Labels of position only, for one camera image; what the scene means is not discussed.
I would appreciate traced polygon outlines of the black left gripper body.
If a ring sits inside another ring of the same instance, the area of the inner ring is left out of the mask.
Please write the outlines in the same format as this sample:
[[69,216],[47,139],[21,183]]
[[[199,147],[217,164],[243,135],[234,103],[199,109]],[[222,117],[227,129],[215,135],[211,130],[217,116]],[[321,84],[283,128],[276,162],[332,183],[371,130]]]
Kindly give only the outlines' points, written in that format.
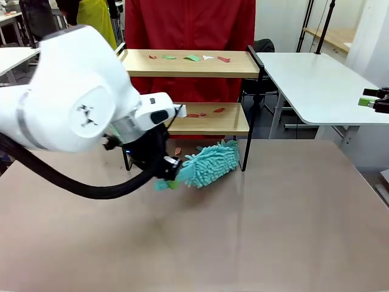
[[155,127],[148,130],[138,140],[130,143],[131,161],[143,172],[152,177],[167,179],[169,175],[166,143],[168,131],[166,127]]

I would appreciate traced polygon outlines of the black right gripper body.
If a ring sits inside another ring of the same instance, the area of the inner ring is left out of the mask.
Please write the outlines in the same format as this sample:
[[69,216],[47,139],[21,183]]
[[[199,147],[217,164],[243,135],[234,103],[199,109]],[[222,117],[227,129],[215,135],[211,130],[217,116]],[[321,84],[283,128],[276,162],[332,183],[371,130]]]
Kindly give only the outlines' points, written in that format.
[[374,101],[373,109],[377,113],[389,113],[389,95]]

